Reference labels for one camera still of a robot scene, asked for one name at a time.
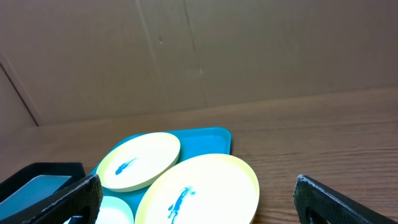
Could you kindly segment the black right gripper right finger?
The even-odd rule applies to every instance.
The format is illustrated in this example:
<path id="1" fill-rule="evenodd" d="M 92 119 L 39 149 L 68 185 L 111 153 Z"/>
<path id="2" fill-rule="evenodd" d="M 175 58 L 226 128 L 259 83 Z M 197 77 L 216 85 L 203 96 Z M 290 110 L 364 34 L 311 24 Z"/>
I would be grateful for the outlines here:
<path id="1" fill-rule="evenodd" d="M 397 224 L 303 174 L 297 176 L 294 205 L 304 224 Z"/>

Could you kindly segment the large yellow plate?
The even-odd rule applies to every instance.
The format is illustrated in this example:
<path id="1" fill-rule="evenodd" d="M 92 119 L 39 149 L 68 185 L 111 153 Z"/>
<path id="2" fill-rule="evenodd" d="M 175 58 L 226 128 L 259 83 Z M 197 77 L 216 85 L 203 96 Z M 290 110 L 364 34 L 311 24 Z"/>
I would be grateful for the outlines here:
<path id="1" fill-rule="evenodd" d="M 144 194 L 136 224 L 252 223 L 259 181 L 242 159 L 204 154 L 162 174 Z"/>

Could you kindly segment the small yellow plate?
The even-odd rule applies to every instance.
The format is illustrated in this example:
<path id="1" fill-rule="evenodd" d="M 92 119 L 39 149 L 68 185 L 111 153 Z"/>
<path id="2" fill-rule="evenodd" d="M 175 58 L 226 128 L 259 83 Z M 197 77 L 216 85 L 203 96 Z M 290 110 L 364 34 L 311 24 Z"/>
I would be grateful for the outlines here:
<path id="1" fill-rule="evenodd" d="M 152 184 L 174 166 L 181 143 L 170 133 L 149 133 L 115 147 L 97 167 L 104 188 L 132 192 Z"/>

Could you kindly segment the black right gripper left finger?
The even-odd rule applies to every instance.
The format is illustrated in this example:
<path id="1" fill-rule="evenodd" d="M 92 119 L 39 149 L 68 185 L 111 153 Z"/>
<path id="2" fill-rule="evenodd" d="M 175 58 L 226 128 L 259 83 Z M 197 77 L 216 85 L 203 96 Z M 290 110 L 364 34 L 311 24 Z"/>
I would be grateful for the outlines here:
<path id="1" fill-rule="evenodd" d="M 1 223 L 53 224 L 77 217 L 77 223 L 94 224 L 103 199 L 98 175 L 88 175 L 36 204 L 1 220 Z"/>

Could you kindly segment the white light-blue plate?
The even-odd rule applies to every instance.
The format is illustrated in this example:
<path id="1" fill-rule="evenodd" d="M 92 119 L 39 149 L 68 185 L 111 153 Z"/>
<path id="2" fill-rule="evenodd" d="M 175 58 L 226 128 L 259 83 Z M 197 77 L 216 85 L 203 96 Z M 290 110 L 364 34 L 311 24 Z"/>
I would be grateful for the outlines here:
<path id="1" fill-rule="evenodd" d="M 134 224 L 130 206 L 117 197 L 104 196 L 95 224 Z"/>

